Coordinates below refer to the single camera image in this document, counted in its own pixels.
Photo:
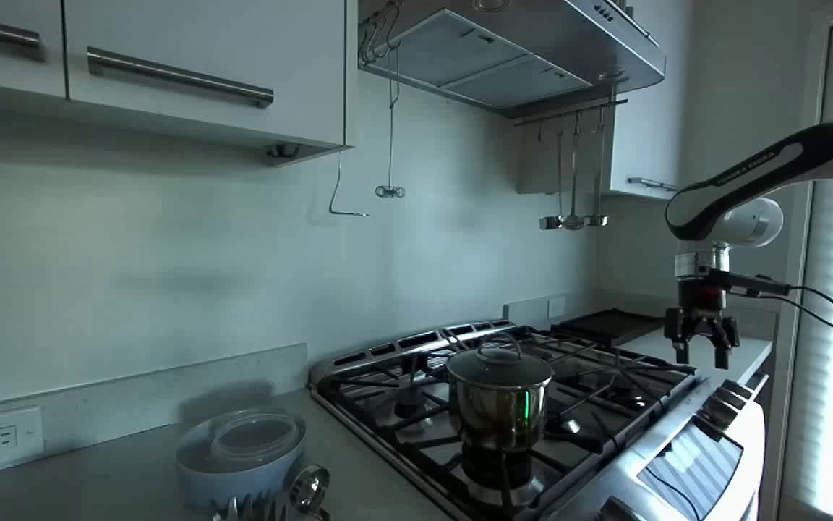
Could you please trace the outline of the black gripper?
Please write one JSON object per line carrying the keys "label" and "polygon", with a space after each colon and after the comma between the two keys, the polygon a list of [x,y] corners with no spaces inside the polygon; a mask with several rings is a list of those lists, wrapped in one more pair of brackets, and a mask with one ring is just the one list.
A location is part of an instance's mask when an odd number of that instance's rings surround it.
{"label": "black gripper", "polygon": [[664,337],[675,363],[688,363],[688,337],[703,333],[713,345],[713,363],[727,368],[736,324],[725,316],[727,249],[680,243],[674,253],[675,306],[664,310]]}

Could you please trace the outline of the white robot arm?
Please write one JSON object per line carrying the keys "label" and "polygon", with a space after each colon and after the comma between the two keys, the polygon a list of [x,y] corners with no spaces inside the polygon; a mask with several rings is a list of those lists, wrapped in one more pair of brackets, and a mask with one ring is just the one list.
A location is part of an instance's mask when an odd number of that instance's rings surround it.
{"label": "white robot arm", "polygon": [[739,345],[736,324],[725,316],[730,290],[749,297],[793,291],[793,282],[733,275],[727,252],[768,245],[784,229],[772,191],[808,178],[833,178],[833,119],[790,132],[664,201],[664,226],[675,240],[675,304],[664,310],[664,337],[680,363],[688,361],[693,336],[712,340],[717,368],[727,363],[727,349]]}

